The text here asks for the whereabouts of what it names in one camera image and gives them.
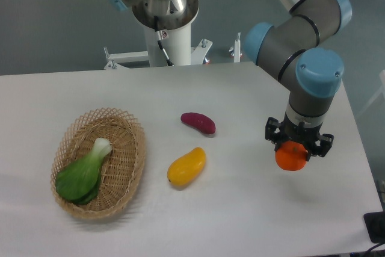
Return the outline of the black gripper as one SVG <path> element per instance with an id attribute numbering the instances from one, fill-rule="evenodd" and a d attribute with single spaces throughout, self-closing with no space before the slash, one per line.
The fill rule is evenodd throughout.
<path id="1" fill-rule="evenodd" d="M 291 141 L 302 144 L 307 150 L 306 161 L 311 157 L 325 157 L 332 148 L 334 135 L 320 134 L 321 125 L 308 128 L 306 125 L 295 124 L 287 114 L 283 122 L 269 117 L 265 125 L 265 139 L 272 142 L 274 151 L 277 152 L 280 146 Z"/>

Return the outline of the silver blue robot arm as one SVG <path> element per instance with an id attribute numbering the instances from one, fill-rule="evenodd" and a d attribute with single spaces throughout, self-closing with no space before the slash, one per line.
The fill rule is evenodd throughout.
<path id="1" fill-rule="evenodd" d="M 143 26 L 149 63 L 185 66 L 196 62 L 191 24 L 198 0 L 110 0 L 116 9 L 130 8 Z M 289 90 L 285 118 L 269 118 L 265 138 L 280 151 L 288 142 L 304 147 L 306 158 L 324 157 L 333 145 L 320 128 L 342 82 L 340 56 L 321 47 L 351 20 L 349 0 L 280 0 L 291 18 L 280 26 L 262 22 L 246 35 L 244 54 Z"/>

